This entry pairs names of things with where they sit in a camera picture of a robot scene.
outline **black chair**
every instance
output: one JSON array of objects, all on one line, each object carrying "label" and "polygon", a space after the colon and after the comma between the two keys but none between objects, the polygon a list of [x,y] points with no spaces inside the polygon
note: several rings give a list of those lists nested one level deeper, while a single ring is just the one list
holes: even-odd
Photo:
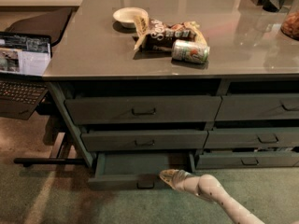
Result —
[{"label": "black chair", "polygon": [[[64,30],[72,15],[72,7],[63,7],[29,19],[23,19],[12,23],[5,31],[11,33],[49,35],[51,45],[56,46],[64,35]],[[60,158],[63,145],[67,144],[67,128],[50,93],[48,92],[39,106],[36,108],[39,115],[56,116],[60,122],[59,131],[48,158],[16,158],[14,163],[23,164],[24,167],[32,164],[85,164],[83,159],[64,159]]]}]

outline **green floor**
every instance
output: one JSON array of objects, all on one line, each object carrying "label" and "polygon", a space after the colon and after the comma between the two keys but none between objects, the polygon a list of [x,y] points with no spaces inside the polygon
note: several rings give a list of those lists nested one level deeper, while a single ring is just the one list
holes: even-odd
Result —
[{"label": "green floor", "polygon": [[[0,118],[2,223],[232,223],[216,204],[171,189],[93,191],[84,166],[24,168],[16,157],[48,157],[48,117]],[[204,170],[265,223],[299,220],[299,169]]]}]

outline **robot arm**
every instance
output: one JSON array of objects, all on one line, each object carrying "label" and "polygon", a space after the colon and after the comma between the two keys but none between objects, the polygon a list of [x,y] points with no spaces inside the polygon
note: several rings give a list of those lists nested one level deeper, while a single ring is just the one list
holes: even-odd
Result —
[{"label": "robot arm", "polygon": [[172,189],[186,191],[209,202],[220,205],[236,224],[262,224],[243,205],[232,198],[212,175],[191,175],[183,170],[164,170],[160,178]]}]

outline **can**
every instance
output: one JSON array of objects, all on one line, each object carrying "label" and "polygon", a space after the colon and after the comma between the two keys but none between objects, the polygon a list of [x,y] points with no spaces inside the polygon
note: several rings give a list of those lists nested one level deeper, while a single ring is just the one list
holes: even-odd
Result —
[{"label": "can", "polygon": [[184,40],[176,40],[171,52],[173,59],[188,63],[205,63],[208,55],[209,47],[206,44]]}]

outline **metal stand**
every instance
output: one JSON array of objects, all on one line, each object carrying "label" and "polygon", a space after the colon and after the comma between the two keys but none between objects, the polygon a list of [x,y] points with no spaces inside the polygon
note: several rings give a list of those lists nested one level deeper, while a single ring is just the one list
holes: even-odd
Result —
[{"label": "metal stand", "polygon": [[64,145],[66,133],[58,133],[53,149],[48,158],[16,158],[14,163],[22,164],[24,167],[29,167],[33,164],[76,164],[85,165],[84,159],[64,159],[60,158],[61,151]]}]

